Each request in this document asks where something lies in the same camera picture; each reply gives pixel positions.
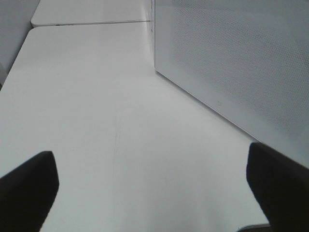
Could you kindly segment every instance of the wall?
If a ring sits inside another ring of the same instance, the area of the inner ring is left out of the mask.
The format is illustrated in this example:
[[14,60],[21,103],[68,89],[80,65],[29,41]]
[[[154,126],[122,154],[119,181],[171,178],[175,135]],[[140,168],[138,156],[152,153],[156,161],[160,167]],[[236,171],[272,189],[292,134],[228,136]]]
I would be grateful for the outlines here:
[[[40,0],[0,0],[0,65],[9,73],[12,64],[32,29],[30,20]],[[0,84],[6,75],[0,73]]]

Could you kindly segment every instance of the perforated panel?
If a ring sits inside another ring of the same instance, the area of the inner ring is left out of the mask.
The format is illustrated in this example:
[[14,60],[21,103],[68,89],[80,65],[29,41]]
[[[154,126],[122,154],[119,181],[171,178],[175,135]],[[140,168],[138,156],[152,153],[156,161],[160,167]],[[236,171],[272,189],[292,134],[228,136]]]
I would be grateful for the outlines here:
[[157,0],[155,14],[159,72],[259,140],[308,155],[308,2]]

